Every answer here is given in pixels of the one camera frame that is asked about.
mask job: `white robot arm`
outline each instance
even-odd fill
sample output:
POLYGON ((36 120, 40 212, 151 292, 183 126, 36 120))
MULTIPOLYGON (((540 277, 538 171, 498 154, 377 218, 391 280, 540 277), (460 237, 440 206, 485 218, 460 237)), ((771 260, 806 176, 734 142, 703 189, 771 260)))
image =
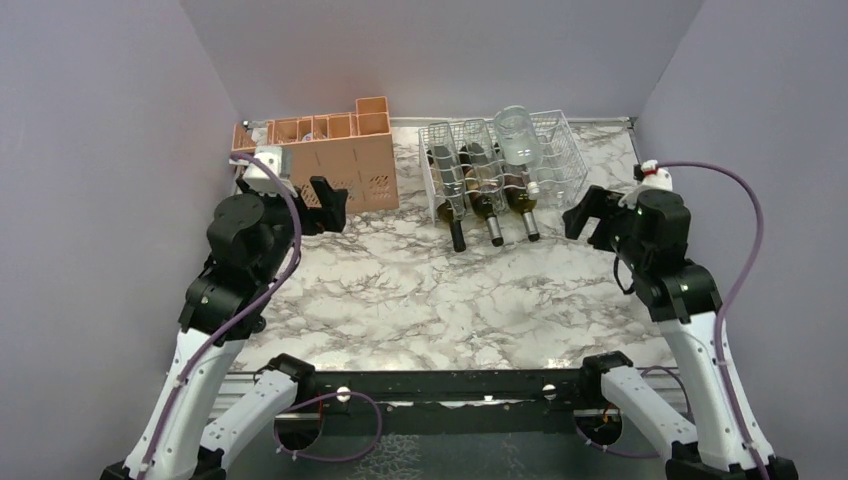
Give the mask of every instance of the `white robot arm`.
POLYGON ((640 184, 627 194, 590 187, 563 214, 566 237, 578 238, 590 217, 599 219, 588 241, 631 270, 633 290, 680 368, 697 428, 620 352, 584 359, 585 388, 633 420, 666 461, 669 479, 797 478, 791 461, 775 457, 748 404, 724 324, 717 324, 722 300, 712 276, 685 257, 690 213, 671 191, 671 175, 656 161, 635 166, 634 173, 640 184))
POLYGON ((282 147, 259 147, 256 157, 232 163, 247 167, 236 180, 241 194, 218 204, 207 229, 211 253, 186 292, 165 386, 135 448, 107 467, 102 480, 186 480, 198 465, 204 476, 197 478, 223 478, 218 473, 225 475, 238 452, 303 387, 307 364, 278 363, 224 416, 206 424, 236 356, 265 327, 260 314, 271 294, 297 268, 300 235, 345 226, 347 192, 313 177, 321 206, 308 208, 288 182, 291 154, 282 147), (275 279, 290 250, 290 263, 275 279))

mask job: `gray wall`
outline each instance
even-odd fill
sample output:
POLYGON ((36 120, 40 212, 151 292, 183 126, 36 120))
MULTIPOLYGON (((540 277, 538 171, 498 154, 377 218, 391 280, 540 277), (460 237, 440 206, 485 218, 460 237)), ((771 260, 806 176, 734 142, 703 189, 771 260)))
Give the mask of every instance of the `gray wall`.
MULTIPOLYGON (((729 316, 760 423, 802 478, 848 471, 848 3, 707 2, 637 123, 643 158, 731 167, 761 197, 760 261, 729 316)), ((693 259, 724 291, 753 239, 732 181, 679 170, 693 259)))
POLYGON ((4 0, 0 45, 0 477, 91 480, 162 387, 237 117, 172 0, 4 0))
POLYGON ((636 115, 700 0, 182 0, 236 109, 265 119, 636 115))

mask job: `screw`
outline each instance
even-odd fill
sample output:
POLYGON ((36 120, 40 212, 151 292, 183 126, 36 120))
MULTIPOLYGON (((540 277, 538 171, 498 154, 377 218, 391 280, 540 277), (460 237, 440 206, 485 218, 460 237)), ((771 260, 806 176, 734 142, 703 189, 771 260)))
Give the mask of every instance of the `screw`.
MULTIPOLYGON (((336 390, 336 392, 337 393, 350 393, 350 389, 347 388, 347 387, 339 387, 339 389, 336 390)), ((336 397, 336 399, 338 399, 338 401, 341 402, 341 403, 345 403, 348 400, 350 400, 350 395, 338 395, 336 397)))
POLYGON ((551 392, 545 395, 545 398, 548 400, 553 400, 556 398, 556 387, 550 383, 542 387, 542 392, 551 392))

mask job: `white wire rack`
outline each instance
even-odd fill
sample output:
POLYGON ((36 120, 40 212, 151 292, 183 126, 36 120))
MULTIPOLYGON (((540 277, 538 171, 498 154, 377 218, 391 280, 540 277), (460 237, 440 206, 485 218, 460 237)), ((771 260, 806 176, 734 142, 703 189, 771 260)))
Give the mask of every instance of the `white wire rack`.
MULTIPOLYGON (((541 189, 537 197, 539 205, 551 206, 556 208, 569 208, 575 203, 580 189, 583 187, 583 182, 586 180, 586 175, 589 169, 586 167, 586 162, 583 160, 583 155, 577 148, 577 143, 574 141, 574 135, 571 128, 568 126, 568 121, 561 110, 553 110, 549 112, 533 113, 530 115, 533 121, 533 127, 536 130, 536 136, 542 144, 543 161, 542 165, 536 169, 537 183, 541 189)), ((430 165, 428 160, 428 151, 431 150, 433 144, 439 144, 440 138, 430 138, 428 127, 418 130, 418 157, 421 164, 421 170, 424 174, 424 187, 427 191, 427 198, 430 203, 430 217, 435 223, 436 208, 450 201, 454 205, 454 211, 465 212, 465 198, 469 193, 484 193, 493 196, 495 205, 502 211, 506 208, 506 202, 502 201, 503 191, 507 188, 526 189, 526 186, 520 181, 520 175, 515 172, 514 167, 508 165, 499 149, 494 147, 497 142, 494 127, 491 120, 486 121, 488 127, 487 141, 485 138, 478 139, 477 132, 466 135, 464 122, 451 122, 449 124, 450 135, 444 135, 450 138, 453 137, 454 145, 450 149, 452 152, 461 152, 466 144, 471 142, 478 143, 483 148, 485 156, 490 160, 488 164, 481 164, 479 161, 474 164, 462 163, 458 166, 463 170, 466 168, 474 168, 475 172, 485 171, 480 167, 488 167, 489 171, 497 172, 495 178, 480 178, 477 174, 477 185, 486 185, 485 191, 466 188, 466 182, 462 175, 457 175, 456 169, 444 170, 452 173, 447 175, 448 178, 458 179, 456 182, 444 183, 439 165, 434 163, 430 165)), ((469 157, 459 155, 458 161, 467 161, 469 157)))

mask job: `marble surface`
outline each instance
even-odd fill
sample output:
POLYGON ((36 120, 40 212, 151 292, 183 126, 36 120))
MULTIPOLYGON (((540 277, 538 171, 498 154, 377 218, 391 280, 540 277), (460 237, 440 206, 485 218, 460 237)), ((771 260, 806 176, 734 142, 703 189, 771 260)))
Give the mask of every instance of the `marble surface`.
MULTIPOLYGON (((624 125, 574 132, 586 186, 632 184, 636 157, 624 125)), ((400 208, 349 215, 344 233, 304 238, 300 268, 266 308, 268 326, 236 370, 282 352, 322 370, 577 367, 616 349, 637 365, 672 363, 645 308, 613 281, 613 256, 565 239, 560 211, 537 209, 536 243, 517 215, 501 215, 500 248, 468 218, 468 250, 454 253, 447 227, 433 225, 427 210, 417 129, 393 128, 393 136, 400 208)))

